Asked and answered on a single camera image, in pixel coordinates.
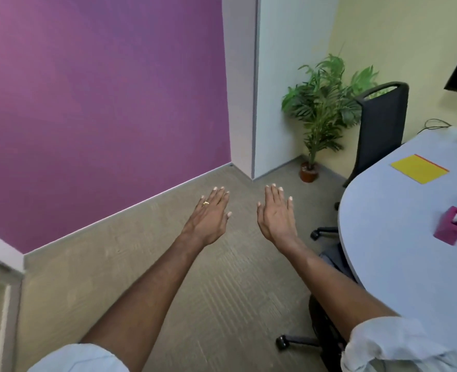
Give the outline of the person's right hand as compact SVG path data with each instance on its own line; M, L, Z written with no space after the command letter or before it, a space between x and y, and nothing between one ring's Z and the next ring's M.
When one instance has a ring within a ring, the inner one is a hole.
M267 229L260 230L263 237L270 241L282 254L289 250L297 249L302 245L295 225L295 216L290 219L287 214L287 199L282 187L281 189L281 208L273 207L273 196L271 185L264 188L264 220Z

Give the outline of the person's left hand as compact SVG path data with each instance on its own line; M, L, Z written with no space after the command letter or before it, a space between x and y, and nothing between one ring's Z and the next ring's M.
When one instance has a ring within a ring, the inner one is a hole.
M213 211L211 210L213 189L209 195L205 196L206 202L202 209L198 213L195 213L194 209L179 236L182 242L194 245L197 249L203 249L213 244L224 234L222 233L222 218L223 214L227 213L230 192L225 189L225 211Z

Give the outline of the person's left forearm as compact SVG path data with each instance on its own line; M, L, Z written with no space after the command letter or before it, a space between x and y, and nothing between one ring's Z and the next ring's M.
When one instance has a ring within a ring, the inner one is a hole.
M82 343L118 351L121 343L151 349L186 275L205 244L180 235L91 327Z

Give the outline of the person's right forearm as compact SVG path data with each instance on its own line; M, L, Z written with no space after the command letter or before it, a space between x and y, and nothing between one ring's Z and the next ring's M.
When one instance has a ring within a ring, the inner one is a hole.
M344 339L349 340L354 328L368 320L399 316L352 279L327 264L298 237L284 238L276 241L275 245Z

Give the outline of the brown plant pot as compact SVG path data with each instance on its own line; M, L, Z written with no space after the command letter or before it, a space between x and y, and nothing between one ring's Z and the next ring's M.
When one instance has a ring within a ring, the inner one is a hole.
M319 177L319 172L316 168L316 163L302 162L300 165L299 176L301 181L312 183Z

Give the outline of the green potted plant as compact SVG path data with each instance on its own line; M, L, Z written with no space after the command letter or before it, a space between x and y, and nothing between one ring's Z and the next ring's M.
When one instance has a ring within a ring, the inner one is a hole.
M306 170L313 170L319 151L343 150L339 140L343 131L360 124L361 110L356 96L378 85L378 71L368 66L356 71L349 81L343 81L345 62L329 54L314 67L303 65L306 81L288 87L281 101L282 112L304 126L307 149Z

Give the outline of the black mesh office chair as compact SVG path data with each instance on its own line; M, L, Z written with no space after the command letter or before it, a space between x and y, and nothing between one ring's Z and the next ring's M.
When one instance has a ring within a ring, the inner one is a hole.
M370 88L355 96L361 107L356 162L344 188L366 169L402 145L409 85L393 81Z

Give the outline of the black swivel chair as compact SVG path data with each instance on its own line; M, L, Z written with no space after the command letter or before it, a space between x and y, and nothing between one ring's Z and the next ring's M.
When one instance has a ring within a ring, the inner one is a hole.
M343 372L342 356L354 325L357 322L347 315L346 302L333 299L330 294L311 294L308 310L315 338L281 335L276 347L287 350L291 344L312 346L320 349L320 357L329 372Z

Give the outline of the yellow paper pad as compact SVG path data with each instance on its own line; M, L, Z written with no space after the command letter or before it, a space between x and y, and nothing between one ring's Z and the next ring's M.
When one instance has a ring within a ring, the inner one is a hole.
M420 184L429 183L449 173L448 169L417 154L393 162L391 167Z

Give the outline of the pink box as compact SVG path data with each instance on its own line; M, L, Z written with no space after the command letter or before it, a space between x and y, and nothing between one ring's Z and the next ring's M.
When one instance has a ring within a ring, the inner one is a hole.
M440 217L433 236L448 245L457 243L457 207L449 207Z

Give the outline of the white shirt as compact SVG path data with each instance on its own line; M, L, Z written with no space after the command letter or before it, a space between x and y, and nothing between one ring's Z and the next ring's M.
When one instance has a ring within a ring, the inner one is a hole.
M66 345L27 372L130 372L93 344ZM457 372L457 351L434 342L416 319L379 317L357 325L342 352L339 372Z

